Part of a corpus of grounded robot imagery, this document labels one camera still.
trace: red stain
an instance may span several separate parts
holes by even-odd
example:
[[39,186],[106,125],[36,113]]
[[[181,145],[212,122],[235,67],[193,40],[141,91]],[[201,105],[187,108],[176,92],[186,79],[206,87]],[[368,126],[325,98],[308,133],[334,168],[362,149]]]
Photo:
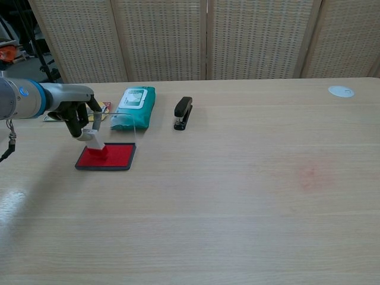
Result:
[[309,162],[299,168],[299,183],[304,191],[322,191],[334,183],[331,167],[320,161]]

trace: robotic arm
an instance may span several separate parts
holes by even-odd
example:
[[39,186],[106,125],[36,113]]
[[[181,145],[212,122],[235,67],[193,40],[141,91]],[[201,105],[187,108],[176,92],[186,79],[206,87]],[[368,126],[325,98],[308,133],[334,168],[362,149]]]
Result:
[[[102,109],[91,88],[0,77],[0,120],[8,122],[10,119],[36,118],[50,111],[48,115],[63,120],[74,138],[89,141],[92,137],[82,132],[82,128],[88,124],[86,104],[94,111],[93,129],[98,131]],[[15,140],[15,134],[11,138],[12,133],[14,131],[11,130],[9,147],[11,141]]]

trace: packaging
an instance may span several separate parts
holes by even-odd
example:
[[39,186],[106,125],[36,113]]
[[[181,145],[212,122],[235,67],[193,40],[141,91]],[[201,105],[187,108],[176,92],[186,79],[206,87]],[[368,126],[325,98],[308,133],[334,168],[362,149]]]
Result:
[[148,128],[155,101],[154,87],[128,88],[116,109],[117,114],[111,117],[111,129],[133,129],[134,126],[140,129]]

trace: black stapler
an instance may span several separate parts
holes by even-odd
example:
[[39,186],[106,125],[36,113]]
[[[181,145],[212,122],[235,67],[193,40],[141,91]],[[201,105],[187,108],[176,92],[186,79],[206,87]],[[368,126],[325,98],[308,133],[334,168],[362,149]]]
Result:
[[192,109],[192,97],[183,97],[174,109],[174,116],[177,118],[174,129],[183,131],[186,128],[190,112]]

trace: table surface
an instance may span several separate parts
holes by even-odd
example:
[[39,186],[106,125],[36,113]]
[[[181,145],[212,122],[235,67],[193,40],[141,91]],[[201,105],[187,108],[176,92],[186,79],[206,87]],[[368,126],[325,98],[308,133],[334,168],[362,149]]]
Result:
[[[380,283],[379,79],[88,84],[113,110],[135,85],[157,99],[127,172],[75,170],[63,123],[14,122],[1,284]],[[134,140],[109,118],[101,135]]]

